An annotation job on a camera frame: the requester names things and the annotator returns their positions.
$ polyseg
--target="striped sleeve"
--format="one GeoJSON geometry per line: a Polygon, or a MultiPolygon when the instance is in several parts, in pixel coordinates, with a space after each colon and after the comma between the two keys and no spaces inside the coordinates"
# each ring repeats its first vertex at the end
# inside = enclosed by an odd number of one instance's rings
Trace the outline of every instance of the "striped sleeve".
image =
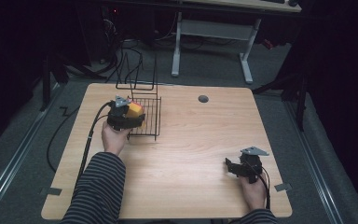
{"type": "Polygon", "coordinates": [[[240,224],[277,224],[277,218],[268,209],[255,209],[241,218],[240,224]]]}
{"type": "Polygon", "coordinates": [[[117,223],[126,167],[108,152],[95,154],[79,178],[61,223],[117,223]]]}

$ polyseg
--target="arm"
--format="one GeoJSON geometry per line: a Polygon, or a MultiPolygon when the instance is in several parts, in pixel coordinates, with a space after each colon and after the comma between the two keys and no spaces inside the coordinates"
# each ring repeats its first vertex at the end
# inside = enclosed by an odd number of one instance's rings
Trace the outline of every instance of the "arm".
{"type": "Polygon", "coordinates": [[[130,131],[118,132],[103,124],[104,152],[91,158],[61,223],[117,223],[126,174],[118,154],[130,131]]]}
{"type": "MultiPolygon", "coordinates": [[[[266,174],[262,174],[261,177],[266,179],[266,174]]],[[[241,218],[240,224],[252,224],[252,223],[278,223],[277,218],[271,213],[270,210],[265,208],[266,200],[266,188],[260,179],[253,184],[249,184],[249,178],[239,176],[242,184],[243,197],[248,204],[250,213],[241,218]]]]}

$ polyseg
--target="tape piece on table corner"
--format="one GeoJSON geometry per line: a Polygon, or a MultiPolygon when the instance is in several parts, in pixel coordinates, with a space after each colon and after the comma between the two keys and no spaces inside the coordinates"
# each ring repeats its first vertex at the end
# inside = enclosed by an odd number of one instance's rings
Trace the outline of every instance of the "tape piece on table corner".
{"type": "Polygon", "coordinates": [[[61,194],[62,189],[55,189],[55,188],[42,188],[39,192],[40,195],[46,196],[48,194],[50,195],[57,195],[59,196],[61,194]]]}
{"type": "Polygon", "coordinates": [[[282,190],[289,191],[293,188],[291,184],[280,184],[280,185],[276,185],[274,187],[278,192],[282,191],[282,190]]]}

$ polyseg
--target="gray carpet floor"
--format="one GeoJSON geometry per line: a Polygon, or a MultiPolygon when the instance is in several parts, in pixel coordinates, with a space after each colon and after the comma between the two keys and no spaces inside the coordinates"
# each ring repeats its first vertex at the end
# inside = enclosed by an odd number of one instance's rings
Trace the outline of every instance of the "gray carpet floor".
{"type": "MultiPolygon", "coordinates": [[[[142,52],[144,68],[140,73],[145,75],[145,80],[151,77],[154,58],[157,56],[158,82],[160,83],[250,89],[272,81],[290,49],[290,46],[281,46],[268,50],[263,46],[255,45],[249,58],[254,83],[248,85],[244,82],[236,52],[241,48],[240,42],[223,47],[209,44],[198,48],[197,43],[184,45],[179,77],[171,77],[172,45],[157,46],[151,49],[136,42],[128,42],[126,47],[132,47],[132,49],[142,52]]],[[[129,56],[130,67],[134,67],[138,63],[138,53],[131,49],[124,49],[124,52],[129,56]]],[[[40,194],[40,191],[42,188],[49,187],[54,177],[54,173],[47,163],[48,143],[61,122],[66,119],[61,107],[67,107],[67,113],[76,109],[81,104],[87,86],[92,82],[96,81],[86,77],[71,76],[68,84],[60,88],[62,92],[51,105],[40,129],[35,133],[25,160],[0,201],[0,223],[58,222],[44,220],[40,216],[46,199],[46,195],[40,194]]],[[[23,136],[40,114],[41,90],[41,84],[35,87],[34,98],[13,117],[0,138],[0,174],[5,171],[7,164],[21,144],[23,136]]],[[[255,100],[266,128],[268,140],[274,150],[283,182],[289,183],[293,187],[287,192],[293,207],[293,214],[287,218],[280,218],[279,221],[280,223],[330,223],[323,201],[306,164],[306,157],[302,150],[303,143],[287,109],[291,103],[282,102],[278,93],[278,91],[267,91],[256,95],[255,100]]],[[[315,160],[323,171],[326,183],[331,189],[332,197],[342,217],[342,223],[358,223],[357,193],[326,137],[323,125],[318,119],[309,96],[306,103],[305,132],[302,134],[306,137],[315,160]]],[[[75,118],[76,116],[69,118],[52,141],[49,157],[55,167],[60,161],[75,118]]],[[[149,221],[152,220],[123,220],[122,222],[135,224],[149,221]]],[[[211,223],[211,220],[180,219],[172,220],[172,222],[178,224],[211,223]]],[[[213,223],[226,223],[226,221],[214,220],[213,223]]]]}

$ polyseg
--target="yellow object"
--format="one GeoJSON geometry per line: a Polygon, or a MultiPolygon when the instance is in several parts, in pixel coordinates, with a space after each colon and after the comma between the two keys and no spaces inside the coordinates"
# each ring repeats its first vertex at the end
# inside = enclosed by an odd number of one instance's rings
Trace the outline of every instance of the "yellow object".
{"type": "Polygon", "coordinates": [[[141,105],[136,104],[135,102],[131,102],[128,106],[130,108],[127,112],[126,118],[138,118],[144,113],[144,108],[141,105]]]}

